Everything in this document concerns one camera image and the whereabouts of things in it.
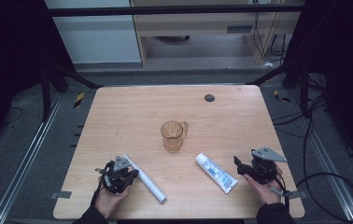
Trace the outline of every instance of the amber glass mug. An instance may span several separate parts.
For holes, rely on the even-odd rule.
[[[162,142],[169,152],[178,152],[182,148],[183,139],[188,134],[188,123],[167,121],[162,126]]]

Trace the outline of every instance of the floor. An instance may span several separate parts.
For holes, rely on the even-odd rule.
[[[275,40],[275,44],[267,51],[268,57],[279,58],[276,55],[280,53],[282,40],[280,36]],[[145,67],[118,68],[106,74],[81,75],[109,86],[244,84],[266,74],[276,66],[279,66],[279,61],[272,64],[256,64],[241,35],[191,36],[185,41],[173,36],[150,39],[148,63]],[[263,97],[274,120],[299,113],[299,106],[293,103],[299,99],[297,91],[283,90],[280,84],[282,78],[283,75],[279,75],[261,85]],[[60,104],[54,108],[58,114],[50,127],[42,127],[43,123],[40,122],[40,86],[34,86],[14,97],[13,107],[5,118],[5,125],[0,127],[0,205],[3,205],[0,207],[5,209],[2,213],[6,215],[6,223],[70,223],[54,220],[51,211],[56,201],[51,199],[51,195],[60,190],[64,181],[64,174],[73,157],[95,90],[88,90],[71,79],[67,79],[67,82],[70,85],[67,94],[53,92],[51,95],[52,101],[60,101]],[[279,90],[279,98],[274,96],[274,89]],[[79,109],[75,109],[72,105],[82,91],[85,92],[85,100]],[[310,91],[312,99],[318,95],[317,91]],[[285,104],[280,98],[288,98],[291,103]],[[318,109],[314,121],[316,128],[310,134],[310,144],[307,144],[305,153],[302,153],[301,148],[304,144],[302,136],[307,120],[298,119],[287,126],[276,126],[286,156],[292,159],[290,167],[294,179],[297,181],[304,177],[301,159],[307,154],[309,171],[336,172],[347,176],[353,182],[353,159],[343,150],[346,148],[343,138],[330,115],[326,113],[326,108]],[[45,139],[35,138],[38,130],[46,133]],[[27,149],[30,151],[33,144],[40,147],[27,154]],[[15,174],[22,176],[22,179],[13,178]],[[348,193],[348,190],[344,189],[345,184],[338,182],[339,180],[328,177],[310,183],[321,203],[332,209],[340,207],[335,212],[337,216],[346,218],[348,213],[353,216],[353,200],[349,199],[350,196],[353,198],[353,193]],[[16,183],[14,189],[8,189],[10,183]],[[2,199],[7,199],[9,203],[1,202]],[[297,220],[297,223],[341,223],[309,199],[304,201],[304,207],[306,216]],[[248,220],[247,223],[255,223],[255,220]]]

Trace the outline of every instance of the wooden desk panel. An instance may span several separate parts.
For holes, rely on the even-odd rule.
[[[206,102],[206,94],[214,102]],[[160,128],[168,120],[189,123],[178,153],[162,145]],[[237,174],[233,156],[250,164],[252,148],[269,146],[283,155],[275,129],[256,86],[112,87],[97,91],[64,181],[70,199],[58,199],[54,216],[79,218],[90,205],[103,168],[127,154],[167,195],[160,204],[137,178],[114,218],[249,218],[261,206],[254,190]],[[203,152],[238,182],[229,194],[195,162]],[[279,163],[289,190],[289,167]],[[290,212],[302,217],[299,199]]]

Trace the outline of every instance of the white tube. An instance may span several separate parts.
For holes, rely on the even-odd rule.
[[[131,166],[133,166],[133,168],[135,170],[138,170],[138,176],[139,178],[142,180],[142,182],[144,182],[145,186],[147,186],[147,188],[150,190],[150,192],[154,195],[154,197],[157,199],[157,201],[159,201],[159,203],[163,203],[165,201],[165,199],[167,198],[162,191],[157,188],[157,186],[153,183],[153,181],[151,181],[151,179],[147,176],[147,174],[145,174],[145,172],[143,172],[141,169],[139,169],[138,166],[136,166],[129,158],[126,154],[124,154],[124,159],[126,159],[127,161],[130,162]]]
[[[200,153],[200,155],[196,157],[196,162],[212,177],[213,180],[215,180],[215,182],[217,182],[226,194],[229,193],[237,183],[236,179],[218,167],[203,153]]]

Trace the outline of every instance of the horizontal black bar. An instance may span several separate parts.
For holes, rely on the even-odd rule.
[[[48,10],[23,11],[22,13],[51,17],[77,16],[120,16],[153,14],[193,13],[238,13],[238,12],[292,12],[303,11],[305,4],[273,5],[218,5],[218,6],[172,6],[172,7],[93,7],[93,8],[52,8]]]

